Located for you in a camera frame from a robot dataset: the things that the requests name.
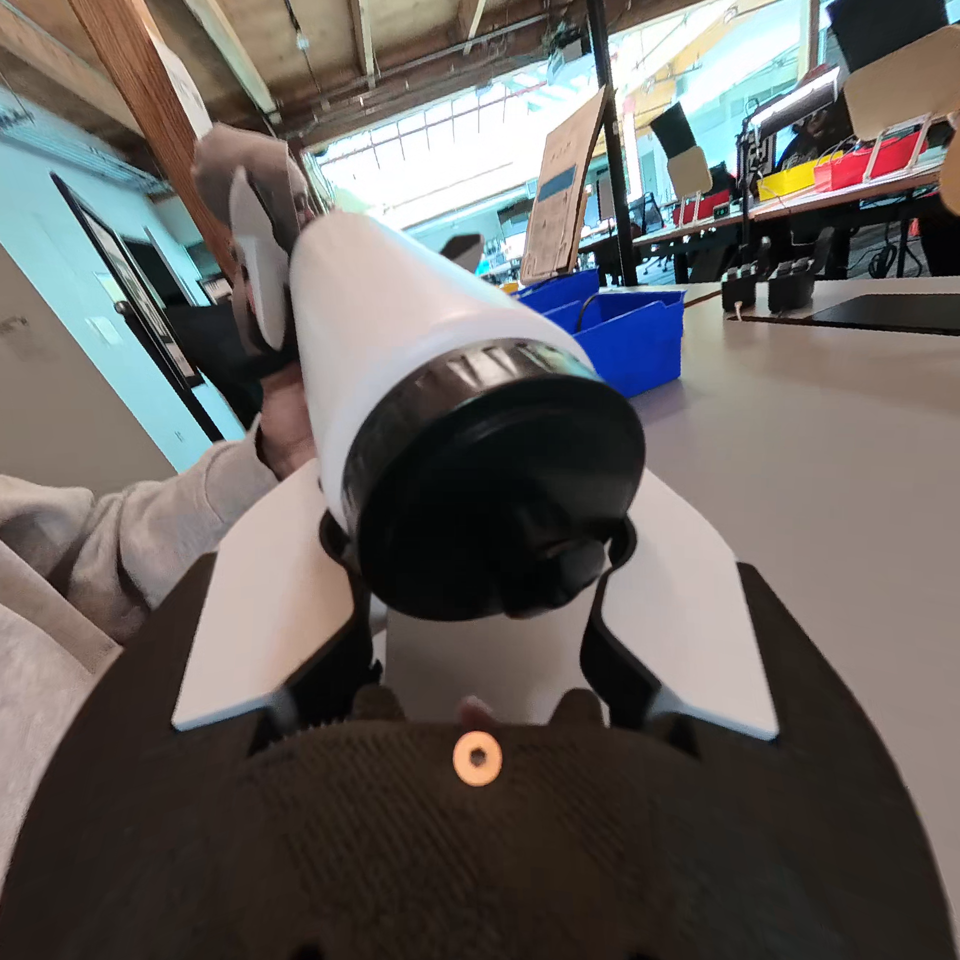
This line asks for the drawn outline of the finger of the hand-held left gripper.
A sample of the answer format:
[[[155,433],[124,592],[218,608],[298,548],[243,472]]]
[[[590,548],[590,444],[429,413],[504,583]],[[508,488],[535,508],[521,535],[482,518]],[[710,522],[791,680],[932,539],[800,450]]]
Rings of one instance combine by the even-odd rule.
[[[442,246],[440,255],[471,275],[484,256],[485,238],[482,233],[460,233],[451,236]]]
[[[233,175],[228,212],[237,265],[231,303],[241,346],[245,354],[294,354],[289,237],[248,169]]]

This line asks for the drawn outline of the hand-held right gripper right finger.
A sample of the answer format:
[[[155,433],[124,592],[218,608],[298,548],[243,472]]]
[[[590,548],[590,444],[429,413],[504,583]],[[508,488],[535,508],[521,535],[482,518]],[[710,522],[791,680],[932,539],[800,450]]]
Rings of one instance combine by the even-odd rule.
[[[610,545],[580,664],[614,728],[682,715],[759,741],[779,735],[737,557],[651,471]]]

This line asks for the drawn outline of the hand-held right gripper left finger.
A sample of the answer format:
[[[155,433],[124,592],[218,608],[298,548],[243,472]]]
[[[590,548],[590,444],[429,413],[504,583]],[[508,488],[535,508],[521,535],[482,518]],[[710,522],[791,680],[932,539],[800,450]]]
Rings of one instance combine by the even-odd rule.
[[[376,680],[370,592],[310,460],[222,540],[175,702],[179,732],[265,711],[280,731],[345,718]]]

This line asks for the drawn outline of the white water bottle black lid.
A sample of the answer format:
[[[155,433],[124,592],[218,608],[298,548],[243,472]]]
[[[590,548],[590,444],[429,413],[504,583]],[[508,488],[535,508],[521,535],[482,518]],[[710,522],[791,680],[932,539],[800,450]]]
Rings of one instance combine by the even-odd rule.
[[[645,440],[572,335],[362,214],[303,229],[289,289],[319,486],[372,594],[530,618],[601,576]]]

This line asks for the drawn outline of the blue plastic bin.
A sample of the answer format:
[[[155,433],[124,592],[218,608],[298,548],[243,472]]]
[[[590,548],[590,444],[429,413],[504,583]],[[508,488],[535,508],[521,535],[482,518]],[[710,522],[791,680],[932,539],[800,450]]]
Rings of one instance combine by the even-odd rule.
[[[632,399],[681,375],[685,292],[599,292],[575,314],[573,336],[595,372]]]
[[[520,289],[510,296],[537,314],[547,313],[571,304],[582,307],[590,297],[599,293],[599,271],[577,270]]]

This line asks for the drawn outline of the person's left forearm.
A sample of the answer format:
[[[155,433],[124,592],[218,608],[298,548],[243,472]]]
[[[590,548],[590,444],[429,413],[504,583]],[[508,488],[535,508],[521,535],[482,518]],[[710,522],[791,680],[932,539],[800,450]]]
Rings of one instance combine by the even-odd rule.
[[[278,485],[251,430],[215,443],[184,473],[104,496],[84,524],[68,601],[125,644],[195,562]]]

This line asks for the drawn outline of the person's left hand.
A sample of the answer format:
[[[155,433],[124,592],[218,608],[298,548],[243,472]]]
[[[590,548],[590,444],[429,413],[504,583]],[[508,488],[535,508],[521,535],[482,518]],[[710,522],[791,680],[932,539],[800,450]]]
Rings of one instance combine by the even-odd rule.
[[[282,482],[317,457],[300,363],[265,377],[261,389],[257,455]]]

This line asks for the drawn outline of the brown cardboard instruction board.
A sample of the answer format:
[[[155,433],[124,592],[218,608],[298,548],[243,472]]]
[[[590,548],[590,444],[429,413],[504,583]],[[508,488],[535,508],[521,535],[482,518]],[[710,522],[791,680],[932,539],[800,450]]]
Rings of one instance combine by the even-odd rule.
[[[519,272],[524,287],[574,269],[586,177],[608,100],[608,88],[602,85],[545,139]]]

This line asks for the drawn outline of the black floor lamp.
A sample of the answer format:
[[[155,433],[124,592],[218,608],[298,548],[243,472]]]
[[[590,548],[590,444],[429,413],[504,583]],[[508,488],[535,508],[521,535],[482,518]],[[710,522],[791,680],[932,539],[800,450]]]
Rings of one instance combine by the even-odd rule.
[[[604,89],[603,130],[606,162],[611,186],[620,273],[624,286],[638,283],[629,212],[626,174],[618,125],[616,87],[609,52],[609,34],[603,1],[585,2],[591,49],[598,87]]]

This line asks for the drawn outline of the red plastic bin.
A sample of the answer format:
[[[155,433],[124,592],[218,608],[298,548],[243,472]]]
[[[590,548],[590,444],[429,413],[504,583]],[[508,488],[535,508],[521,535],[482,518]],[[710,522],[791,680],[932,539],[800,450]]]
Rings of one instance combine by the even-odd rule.
[[[831,193],[867,181],[900,174],[924,158],[929,150],[927,139],[920,140],[918,128],[894,133],[877,145],[860,146],[849,152],[837,153],[829,160],[817,163],[813,169],[813,189]]]
[[[731,191],[717,190],[708,195],[694,195],[678,201],[673,209],[672,221],[675,227],[685,226],[702,220],[714,219],[714,210],[718,207],[729,209]]]

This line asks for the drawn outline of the black battery charger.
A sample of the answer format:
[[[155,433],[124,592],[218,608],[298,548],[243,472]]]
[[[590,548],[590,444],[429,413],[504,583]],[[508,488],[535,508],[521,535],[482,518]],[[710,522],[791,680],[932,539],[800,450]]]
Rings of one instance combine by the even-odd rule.
[[[780,262],[767,282],[769,312],[779,316],[810,307],[815,281],[812,258]]]
[[[725,315],[735,316],[757,304],[759,284],[767,282],[769,269],[759,260],[733,266],[721,281],[721,302]]]

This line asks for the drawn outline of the yellow plastic bin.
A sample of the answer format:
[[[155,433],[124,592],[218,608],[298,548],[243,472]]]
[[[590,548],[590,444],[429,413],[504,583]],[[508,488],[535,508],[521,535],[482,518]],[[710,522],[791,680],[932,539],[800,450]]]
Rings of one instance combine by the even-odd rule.
[[[799,163],[773,174],[765,174],[757,182],[759,202],[779,201],[815,186],[817,161]]]

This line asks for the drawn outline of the black desk mat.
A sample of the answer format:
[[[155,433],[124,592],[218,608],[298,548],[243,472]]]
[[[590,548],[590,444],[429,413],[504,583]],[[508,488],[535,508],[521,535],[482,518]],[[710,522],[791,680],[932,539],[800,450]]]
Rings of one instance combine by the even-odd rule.
[[[861,294],[820,310],[733,314],[743,322],[830,330],[959,336],[959,294]]]

